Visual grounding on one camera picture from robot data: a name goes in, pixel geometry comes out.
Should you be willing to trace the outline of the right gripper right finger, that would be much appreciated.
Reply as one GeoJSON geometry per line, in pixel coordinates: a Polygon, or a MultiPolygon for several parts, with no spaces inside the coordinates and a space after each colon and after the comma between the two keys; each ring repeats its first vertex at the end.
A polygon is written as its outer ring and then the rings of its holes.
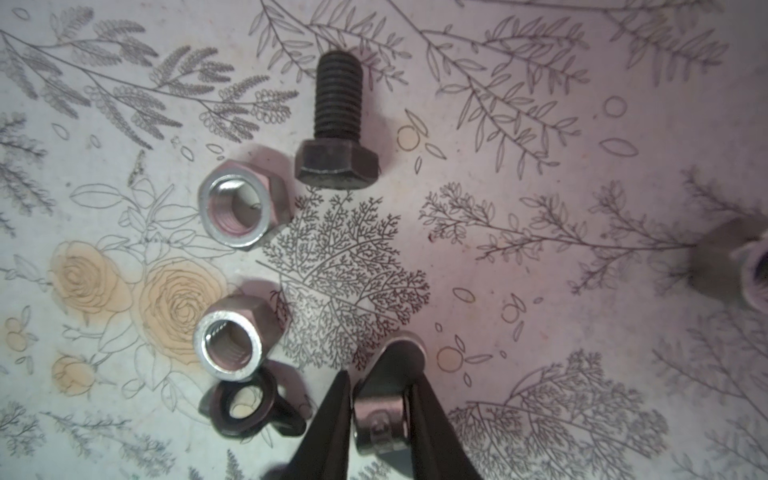
{"type": "Polygon", "coordinates": [[[481,480],[425,374],[407,390],[416,480],[481,480]]]}

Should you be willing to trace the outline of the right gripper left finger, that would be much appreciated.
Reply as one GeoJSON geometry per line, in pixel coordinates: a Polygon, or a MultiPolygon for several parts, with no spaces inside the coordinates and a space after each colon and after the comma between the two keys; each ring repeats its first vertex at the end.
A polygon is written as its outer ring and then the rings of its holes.
{"type": "Polygon", "coordinates": [[[346,480],[351,433],[351,380],[335,376],[282,480],[346,480]]]}

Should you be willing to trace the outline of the black wing nut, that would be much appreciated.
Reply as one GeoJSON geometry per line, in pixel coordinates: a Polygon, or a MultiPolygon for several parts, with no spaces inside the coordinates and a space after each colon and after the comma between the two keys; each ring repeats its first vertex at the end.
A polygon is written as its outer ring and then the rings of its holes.
{"type": "Polygon", "coordinates": [[[202,396],[198,411],[219,435],[230,439],[249,439],[268,426],[284,437],[300,437],[307,427],[266,368],[243,382],[219,381],[202,396]]]}

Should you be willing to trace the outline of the silver nut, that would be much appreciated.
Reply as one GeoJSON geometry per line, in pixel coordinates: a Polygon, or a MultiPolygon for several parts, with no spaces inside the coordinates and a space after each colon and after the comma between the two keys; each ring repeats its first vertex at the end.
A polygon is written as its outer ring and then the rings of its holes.
{"type": "Polygon", "coordinates": [[[201,222],[219,244],[250,251],[269,243],[292,219],[284,180],[252,163],[227,160],[198,191],[201,222]]]}
{"type": "Polygon", "coordinates": [[[767,312],[767,217],[734,218],[705,234],[690,254],[690,285],[727,304],[767,312]]]}
{"type": "Polygon", "coordinates": [[[263,298],[235,295],[213,303],[197,322],[193,346],[204,370],[228,382],[251,379],[283,335],[263,298]]]}

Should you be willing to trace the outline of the black hex bolt center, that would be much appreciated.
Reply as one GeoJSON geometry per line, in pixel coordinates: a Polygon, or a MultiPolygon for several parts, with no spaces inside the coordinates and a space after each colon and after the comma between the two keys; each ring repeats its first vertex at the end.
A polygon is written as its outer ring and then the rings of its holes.
{"type": "Polygon", "coordinates": [[[360,143],[363,69],[354,55],[324,53],[316,69],[314,137],[295,158],[295,178],[317,188],[359,190],[379,178],[379,156],[360,143]]]}

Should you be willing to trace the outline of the silver nut right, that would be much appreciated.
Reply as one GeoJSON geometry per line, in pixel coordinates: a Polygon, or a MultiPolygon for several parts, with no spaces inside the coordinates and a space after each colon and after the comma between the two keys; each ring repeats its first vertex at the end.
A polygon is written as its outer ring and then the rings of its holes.
{"type": "Polygon", "coordinates": [[[727,304],[767,312],[767,217],[734,218],[705,234],[690,254],[690,285],[727,304]]]}

